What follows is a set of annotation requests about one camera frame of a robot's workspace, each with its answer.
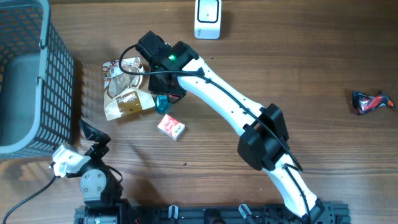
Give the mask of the red white small box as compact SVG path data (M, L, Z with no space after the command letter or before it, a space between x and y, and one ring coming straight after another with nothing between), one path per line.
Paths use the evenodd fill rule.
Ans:
M165 135L172 138L174 141L183 133L185 125L168 114L165 114L160 123L157 125L158 129Z

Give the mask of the blue mouthwash bottle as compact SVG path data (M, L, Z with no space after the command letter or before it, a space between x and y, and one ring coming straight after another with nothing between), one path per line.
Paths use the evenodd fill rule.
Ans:
M155 111L158 114L166 114L170 109L170 103L167 95L157 95L155 99Z

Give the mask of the snack packet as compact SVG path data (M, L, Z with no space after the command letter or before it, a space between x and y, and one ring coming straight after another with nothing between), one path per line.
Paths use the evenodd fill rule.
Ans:
M103 64L104 113L108 121L155 106L152 95L140 89L144 72L139 57Z

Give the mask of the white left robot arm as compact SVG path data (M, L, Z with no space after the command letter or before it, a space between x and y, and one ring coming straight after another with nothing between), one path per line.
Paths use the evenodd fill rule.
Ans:
M75 210L74 224L129 223L131 206L121 198L122 180L113 175L118 171L102 160L109 151L107 143L111 138L83 120L79 120L79 125L87 140L94 144L85 153L89 161L78 171L85 207Z

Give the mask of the black red snack pouch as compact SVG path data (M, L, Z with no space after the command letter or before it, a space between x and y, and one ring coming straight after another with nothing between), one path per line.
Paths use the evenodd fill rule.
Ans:
M360 91L353 91L352 104L357 115L365 114L383 106L396 109L394 102L383 91L379 91L377 96L369 96Z

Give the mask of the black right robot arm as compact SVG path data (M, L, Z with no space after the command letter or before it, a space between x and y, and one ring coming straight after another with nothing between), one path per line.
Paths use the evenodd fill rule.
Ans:
M304 223L320 218L323 205L300 176L303 169L287 144L289 134L280 108L245 97L182 41L171 46L149 31L135 48L149 64L151 92L179 98L190 92L199 97L234 129L239 136L238 154L269 176L286 208Z

